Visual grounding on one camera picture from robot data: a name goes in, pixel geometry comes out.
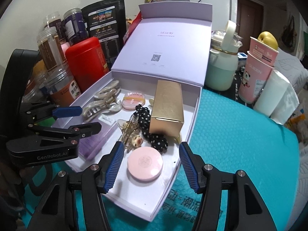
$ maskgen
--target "qr code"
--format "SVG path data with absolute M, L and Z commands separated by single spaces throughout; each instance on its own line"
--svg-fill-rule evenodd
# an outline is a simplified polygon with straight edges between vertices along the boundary
M 151 61 L 159 61 L 160 58 L 161 58 L 161 55 L 153 55 Z

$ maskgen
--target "purple packaging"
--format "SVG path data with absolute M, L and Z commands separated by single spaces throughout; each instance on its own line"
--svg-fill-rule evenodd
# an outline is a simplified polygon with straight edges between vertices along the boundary
M 118 127 L 115 120 L 103 114 L 91 122 L 99 122 L 102 125 L 102 130 L 96 135 L 79 141 L 79 154 L 86 160 L 92 160 L 101 151 Z
M 88 34 L 80 8 L 72 8 L 66 11 L 64 23 L 66 36 L 71 46 L 87 39 Z

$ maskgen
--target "white refrigerator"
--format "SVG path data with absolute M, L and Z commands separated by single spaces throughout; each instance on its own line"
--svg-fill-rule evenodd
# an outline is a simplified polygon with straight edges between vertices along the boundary
M 200 2 L 213 5 L 212 31 L 224 29 L 229 18 L 236 23 L 238 0 L 201 0 Z

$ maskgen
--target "box lid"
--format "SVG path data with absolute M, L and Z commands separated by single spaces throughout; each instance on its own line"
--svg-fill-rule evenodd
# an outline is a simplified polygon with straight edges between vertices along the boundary
M 212 5 L 157 2 L 139 5 L 143 19 L 112 70 L 203 87 L 211 41 Z

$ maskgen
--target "paper towel roll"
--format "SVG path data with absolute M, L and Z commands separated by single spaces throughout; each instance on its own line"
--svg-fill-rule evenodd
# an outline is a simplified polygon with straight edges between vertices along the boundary
M 254 110 L 270 116 L 284 96 L 290 82 L 279 71 L 273 69 L 259 99 L 254 105 Z
M 282 99 L 274 109 L 273 113 L 270 115 L 270 118 L 274 122 L 283 125 L 293 114 L 298 105 L 299 101 L 297 94 L 292 85 L 289 84 Z

